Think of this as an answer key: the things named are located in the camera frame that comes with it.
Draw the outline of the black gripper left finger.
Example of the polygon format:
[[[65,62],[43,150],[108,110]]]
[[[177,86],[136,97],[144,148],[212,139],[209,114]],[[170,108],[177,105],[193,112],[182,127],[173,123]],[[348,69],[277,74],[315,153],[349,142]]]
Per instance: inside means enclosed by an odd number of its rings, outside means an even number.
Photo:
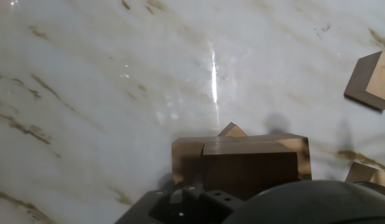
[[[243,204],[221,190],[206,191],[197,175],[175,192],[147,192],[115,224],[218,224]]]

